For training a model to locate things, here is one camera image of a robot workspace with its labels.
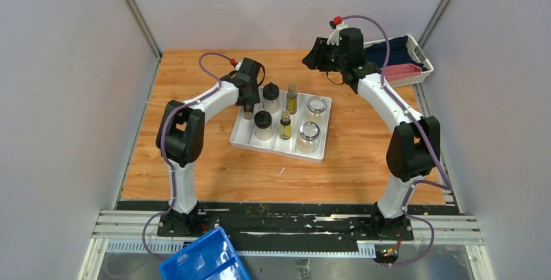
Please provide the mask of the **black lid bead jar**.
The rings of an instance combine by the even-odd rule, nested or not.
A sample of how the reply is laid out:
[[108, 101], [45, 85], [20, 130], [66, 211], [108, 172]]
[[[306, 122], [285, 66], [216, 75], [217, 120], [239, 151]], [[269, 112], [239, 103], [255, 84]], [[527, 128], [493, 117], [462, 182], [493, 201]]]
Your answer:
[[255, 136], [263, 141], [271, 139], [273, 135], [272, 115], [265, 110], [260, 110], [254, 115], [253, 120]]
[[263, 109], [269, 113], [276, 113], [280, 109], [280, 91], [278, 85], [268, 83], [263, 87]]

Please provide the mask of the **yellow label sauce bottle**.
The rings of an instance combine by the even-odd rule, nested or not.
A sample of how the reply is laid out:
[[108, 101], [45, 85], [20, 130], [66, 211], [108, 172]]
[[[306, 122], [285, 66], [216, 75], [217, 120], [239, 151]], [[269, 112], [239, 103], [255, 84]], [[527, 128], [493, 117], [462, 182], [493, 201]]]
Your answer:
[[297, 85], [292, 83], [288, 86], [287, 91], [287, 104], [286, 104], [286, 110], [289, 111], [290, 114], [295, 114], [298, 109], [298, 91], [297, 91]]
[[290, 112], [284, 110], [281, 113], [280, 125], [279, 125], [279, 137], [282, 140], [288, 140], [292, 134]]

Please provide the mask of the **glass jar with grains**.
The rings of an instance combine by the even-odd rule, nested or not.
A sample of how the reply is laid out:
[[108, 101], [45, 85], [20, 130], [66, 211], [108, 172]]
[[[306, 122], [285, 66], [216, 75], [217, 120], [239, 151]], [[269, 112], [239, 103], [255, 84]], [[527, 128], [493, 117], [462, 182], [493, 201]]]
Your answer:
[[305, 121], [321, 126], [325, 122], [327, 101], [321, 96], [312, 96], [308, 99], [305, 109]]

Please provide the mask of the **glass jar front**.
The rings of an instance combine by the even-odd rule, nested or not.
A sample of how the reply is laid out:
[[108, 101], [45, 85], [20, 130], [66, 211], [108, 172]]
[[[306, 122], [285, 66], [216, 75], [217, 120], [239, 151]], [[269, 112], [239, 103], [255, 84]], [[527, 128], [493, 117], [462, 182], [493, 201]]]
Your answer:
[[304, 153], [313, 153], [318, 149], [321, 129], [317, 123], [307, 121], [300, 125], [297, 147]]

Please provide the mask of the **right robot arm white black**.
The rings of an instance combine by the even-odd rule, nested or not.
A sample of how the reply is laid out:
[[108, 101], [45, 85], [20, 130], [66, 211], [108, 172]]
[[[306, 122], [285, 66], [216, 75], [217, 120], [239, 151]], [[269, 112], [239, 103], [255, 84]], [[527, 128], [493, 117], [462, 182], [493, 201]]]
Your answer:
[[369, 223], [357, 227], [388, 239], [407, 224], [407, 204], [417, 183], [439, 161], [440, 123], [411, 108], [389, 86], [384, 70], [366, 61], [358, 28], [335, 29], [328, 38], [318, 37], [302, 62], [310, 70], [340, 73], [343, 83], [364, 98], [391, 130], [386, 153], [391, 176]]

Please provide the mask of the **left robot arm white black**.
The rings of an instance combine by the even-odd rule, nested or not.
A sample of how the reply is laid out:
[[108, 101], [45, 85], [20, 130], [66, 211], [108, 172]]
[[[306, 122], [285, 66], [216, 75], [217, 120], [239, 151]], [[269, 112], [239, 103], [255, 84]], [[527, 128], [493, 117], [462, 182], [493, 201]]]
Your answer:
[[187, 101], [167, 103], [157, 133], [156, 146], [170, 175], [169, 207], [161, 222], [179, 235], [192, 236], [201, 227], [194, 179], [207, 122], [231, 105], [254, 107], [261, 100], [264, 66], [250, 58], [228, 61], [233, 70], [215, 78], [212, 88]]

